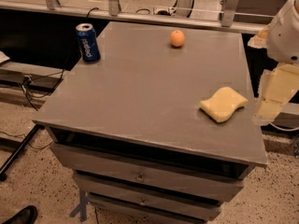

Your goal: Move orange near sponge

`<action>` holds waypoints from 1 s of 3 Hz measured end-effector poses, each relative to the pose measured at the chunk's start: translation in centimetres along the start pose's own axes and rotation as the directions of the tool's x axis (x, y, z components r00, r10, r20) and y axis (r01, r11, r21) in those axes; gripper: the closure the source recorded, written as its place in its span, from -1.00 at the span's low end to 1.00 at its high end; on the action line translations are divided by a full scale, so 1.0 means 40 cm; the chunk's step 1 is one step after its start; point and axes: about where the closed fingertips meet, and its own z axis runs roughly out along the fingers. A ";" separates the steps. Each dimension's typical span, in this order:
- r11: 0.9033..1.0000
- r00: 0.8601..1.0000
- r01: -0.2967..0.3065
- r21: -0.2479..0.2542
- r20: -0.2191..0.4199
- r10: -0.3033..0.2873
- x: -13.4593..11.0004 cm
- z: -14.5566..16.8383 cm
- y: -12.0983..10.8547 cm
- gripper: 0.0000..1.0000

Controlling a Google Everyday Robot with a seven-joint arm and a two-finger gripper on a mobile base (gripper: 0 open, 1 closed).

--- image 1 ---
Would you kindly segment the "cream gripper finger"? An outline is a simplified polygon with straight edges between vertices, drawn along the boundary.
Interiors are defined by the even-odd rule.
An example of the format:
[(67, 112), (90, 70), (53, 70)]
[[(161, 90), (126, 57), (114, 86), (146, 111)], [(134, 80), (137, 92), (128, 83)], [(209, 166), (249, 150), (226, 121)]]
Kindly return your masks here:
[(279, 63), (272, 71), (264, 69), (258, 87), (254, 112), (256, 124), (270, 124), (299, 91), (299, 66)]
[(269, 26), (266, 25), (257, 35), (249, 40), (248, 46), (254, 49), (266, 49), (268, 32)]

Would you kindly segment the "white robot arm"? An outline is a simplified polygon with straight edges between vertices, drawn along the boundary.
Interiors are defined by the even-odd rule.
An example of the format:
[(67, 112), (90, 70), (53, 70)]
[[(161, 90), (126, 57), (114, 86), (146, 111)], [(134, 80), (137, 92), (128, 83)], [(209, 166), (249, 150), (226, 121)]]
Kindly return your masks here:
[(254, 122), (267, 125), (299, 91), (299, 0), (288, 0), (248, 46), (266, 49), (278, 62), (274, 70), (263, 71), (258, 88)]

